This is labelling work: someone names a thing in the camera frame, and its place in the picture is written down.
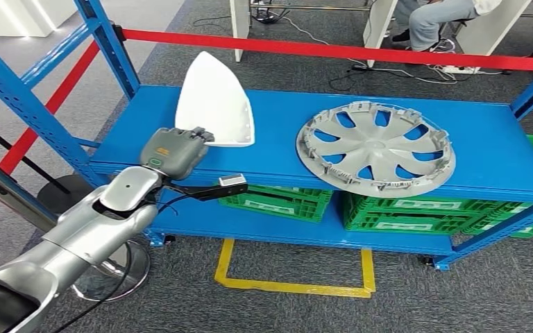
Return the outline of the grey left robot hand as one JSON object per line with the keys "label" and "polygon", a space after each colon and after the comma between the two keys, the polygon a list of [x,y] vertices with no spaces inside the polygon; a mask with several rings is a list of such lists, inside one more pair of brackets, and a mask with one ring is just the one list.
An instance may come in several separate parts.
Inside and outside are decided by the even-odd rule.
{"label": "grey left robot hand", "polygon": [[160,128],[144,145],[139,161],[172,180],[183,180],[207,154],[206,144],[213,141],[214,135],[200,127]]}

